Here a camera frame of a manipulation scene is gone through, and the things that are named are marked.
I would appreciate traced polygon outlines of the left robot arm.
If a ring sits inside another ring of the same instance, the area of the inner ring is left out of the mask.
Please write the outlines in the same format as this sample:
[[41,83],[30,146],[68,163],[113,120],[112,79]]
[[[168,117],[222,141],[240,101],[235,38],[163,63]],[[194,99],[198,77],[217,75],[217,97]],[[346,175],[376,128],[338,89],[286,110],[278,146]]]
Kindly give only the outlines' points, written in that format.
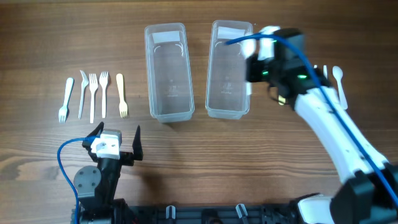
[[136,129],[131,152],[120,150],[121,143],[121,132],[104,129],[103,122],[82,140],[96,165],[85,166],[75,174],[78,201],[72,210],[72,223],[139,223],[126,201],[114,196],[121,168],[143,160],[141,128]]

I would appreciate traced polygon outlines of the cream yellow plastic fork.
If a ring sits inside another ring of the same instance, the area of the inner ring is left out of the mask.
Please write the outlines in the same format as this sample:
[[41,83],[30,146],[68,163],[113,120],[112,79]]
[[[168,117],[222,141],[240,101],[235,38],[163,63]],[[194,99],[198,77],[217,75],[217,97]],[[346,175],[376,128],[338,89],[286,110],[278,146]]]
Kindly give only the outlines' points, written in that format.
[[128,105],[124,96],[124,76],[122,73],[116,75],[116,83],[119,93],[119,112],[122,118],[128,117]]

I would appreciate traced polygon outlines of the white short plastic spoon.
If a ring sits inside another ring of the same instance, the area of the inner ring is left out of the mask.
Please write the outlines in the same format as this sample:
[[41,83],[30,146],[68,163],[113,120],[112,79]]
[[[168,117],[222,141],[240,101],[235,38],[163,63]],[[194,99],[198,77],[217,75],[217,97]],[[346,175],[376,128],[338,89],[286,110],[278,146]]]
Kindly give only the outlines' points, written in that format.
[[337,83],[340,105],[344,110],[347,110],[348,103],[347,103],[345,92],[344,92],[343,85],[342,85],[343,71],[339,66],[334,66],[332,68],[332,74]]

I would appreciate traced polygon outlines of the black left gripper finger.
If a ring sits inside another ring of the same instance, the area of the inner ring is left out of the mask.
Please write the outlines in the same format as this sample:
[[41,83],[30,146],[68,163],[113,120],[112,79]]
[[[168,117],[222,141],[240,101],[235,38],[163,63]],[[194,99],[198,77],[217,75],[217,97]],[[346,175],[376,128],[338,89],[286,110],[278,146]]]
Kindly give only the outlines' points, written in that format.
[[142,149],[142,143],[141,143],[141,127],[139,125],[137,126],[134,140],[132,142],[132,149],[133,149],[133,154],[134,154],[134,160],[142,161],[143,160],[143,149]]
[[103,132],[104,129],[104,123],[100,122],[95,129],[87,135],[86,138],[98,138],[100,134]]

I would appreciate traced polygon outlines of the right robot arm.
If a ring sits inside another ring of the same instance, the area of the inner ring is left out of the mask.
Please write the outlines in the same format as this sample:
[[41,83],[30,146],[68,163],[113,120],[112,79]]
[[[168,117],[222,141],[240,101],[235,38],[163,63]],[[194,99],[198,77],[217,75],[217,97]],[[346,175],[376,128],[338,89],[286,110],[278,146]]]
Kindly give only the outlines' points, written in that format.
[[323,72],[304,55],[304,36],[276,26],[241,38],[247,81],[266,82],[313,130],[341,182],[333,196],[294,203],[302,223],[395,223],[397,167],[364,137]]

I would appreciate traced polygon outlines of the white slim plastic spoon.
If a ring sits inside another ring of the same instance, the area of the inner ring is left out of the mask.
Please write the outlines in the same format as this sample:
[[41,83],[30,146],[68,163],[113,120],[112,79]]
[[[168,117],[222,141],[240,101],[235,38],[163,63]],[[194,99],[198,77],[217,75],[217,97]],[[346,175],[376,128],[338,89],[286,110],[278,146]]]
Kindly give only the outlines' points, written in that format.
[[328,78],[328,70],[327,70],[326,65],[323,66],[323,74],[324,74],[325,78],[327,79]]

